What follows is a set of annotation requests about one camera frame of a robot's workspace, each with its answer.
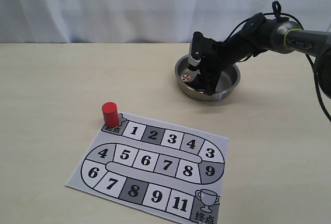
white backdrop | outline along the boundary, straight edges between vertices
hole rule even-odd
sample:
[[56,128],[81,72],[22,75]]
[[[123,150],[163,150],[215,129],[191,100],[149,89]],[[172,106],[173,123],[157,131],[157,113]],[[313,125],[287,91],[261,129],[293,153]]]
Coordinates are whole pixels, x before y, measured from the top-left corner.
[[[0,0],[0,42],[189,42],[223,40],[275,0]],[[277,0],[305,29],[327,31],[331,0]]]

trophy icon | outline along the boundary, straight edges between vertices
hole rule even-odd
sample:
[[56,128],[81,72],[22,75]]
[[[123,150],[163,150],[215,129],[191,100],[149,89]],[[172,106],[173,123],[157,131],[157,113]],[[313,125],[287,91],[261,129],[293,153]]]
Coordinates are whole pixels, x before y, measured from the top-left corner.
[[200,209],[206,213],[211,213],[212,210],[209,207],[219,203],[220,199],[217,193],[208,189],[197,190],[195,196],[204,204]]

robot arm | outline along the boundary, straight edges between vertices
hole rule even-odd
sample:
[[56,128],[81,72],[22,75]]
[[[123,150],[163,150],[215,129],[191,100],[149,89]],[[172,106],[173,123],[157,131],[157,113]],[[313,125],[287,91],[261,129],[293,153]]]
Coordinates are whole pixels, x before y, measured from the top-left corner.
[[266,51],[281,54],[297,51],[316,57],[313,71],[321,90],[331,98],[331,33],[306,31],[299,23],[280,17],[278,2],[273,3],[273,9],[275,19],[257,13],[239,32],[223,42],[195,32],[190,44],[188,69],[199,70],[199,73],[188,85],[212,95],[222,71],[228,66]]

printed number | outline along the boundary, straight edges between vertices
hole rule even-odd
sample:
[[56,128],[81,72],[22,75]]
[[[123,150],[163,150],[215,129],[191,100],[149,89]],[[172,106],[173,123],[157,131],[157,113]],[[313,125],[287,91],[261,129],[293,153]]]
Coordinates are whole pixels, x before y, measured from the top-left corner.
[[93,167],[93,168],[90,169],[90,171],[88,172],[88,176],[89,176],[90,178],[95,178],[95,177],[97,177],[97,175],[98,175],[98,172],[97,172],[97,171],[100,171],[100,169],[97,168],[97,167]]
[[107,189],[111,189],[117,182],[117,179],[110,178],[109,182],[112,181],[112,183],[107,187]]
[[156,136],[157,136],[157,131],[151,131],[150,132],[150,136],[148,136],[149,139],[152,139],[152,140],[156,140]]
[[168,140],[168,142],[170,143],[170,144],[174,144],[174,143],[176,143],[176,139],[177,139],[177,136],[176,135],[169,135],[169,140]]
[[212,166],[206,167],[206,175],[207,176],[213,176],[215,174],[215,169]]
[[128,193],[129,196],[136,197],[138,195],[138,190],[139,189],[140,189],[140,187],[138,185],[132,185],[131,190]]
[[214,155],[215,150],[214,150],[214,149],[208,148],[208,149],[207,149],[207,152],[209,152],[209,153],[206,153],[206,156],[207,156],[208,158],[214,158],[214,157],[215,157],[215,155]]
[[107,156],[107,152],[108,152],[108,149],[104,149],[98,154],[101,155],[100,158],[105,158]]
[[130,153],[131,151],[128,151],[128,150],[124,150],[123,152],[122,152],[122,154],[121,154],[121,156],[120,156],[120,158],[121,159],[128,159],[129,158],[129,153]]
[[141,164],[142,164],[143,166],[147,166],[147,165],[149,165],[149,164],[151,163],[151,161],[150,161],[151,158],[152,158],[152,157],[149,156],[149,155],[146,155],[146,156],[142,157],[142,159],[141,159]]
[[138,129],[138,127],[134,127],[134,128],[133,128],[133,131],[132,131],[131,134],[132,134],[132,135],[136,135],[136,131],[137,131],[137,129]]
[[183,174],[185,176],[192,176],[192,170],[193,170],[193,167],[192,166],[185,166],[184,167],[185,171],[183,172]]
[[191,140],[190,142],[187,143],[187,145],[188,145],[191,149],[194,149],[194,148],[195,148],[195,140]]
[[165,159],[164,163],[168,163],[165,167],[163,167],[164,170],[167,170],[169,168],[169,166],[172,164],[172,161]]
[[152,201],[155,202],[155,203],[158,203],[162,200],[162,192],[161,191],[158,191],[158,190],[155,190],[153,192],[153,197],[152,197]]
[[[176,199],[176,201],[175,201],[173,208],[179,209],[180,198],[175,197],[175,199]],[[184,200],[182,200],[182,202],[183,202],[183,204],[182,204],[182,208],[180,210],[186,212],[186,205],[187,205],[188,201],[186,199],[184,199]]]

beige table surface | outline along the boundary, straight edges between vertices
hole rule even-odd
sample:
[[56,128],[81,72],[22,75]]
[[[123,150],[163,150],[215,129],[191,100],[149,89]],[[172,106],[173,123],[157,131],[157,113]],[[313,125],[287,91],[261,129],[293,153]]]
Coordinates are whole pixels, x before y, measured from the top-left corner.
[[239,64],[239,86],[215,104],[176,85],[188,48],[0,44],[0,223],[170,223],[64,186],[107,101],[230,138],[219,223],[330,223],[331,125],[304,55]]

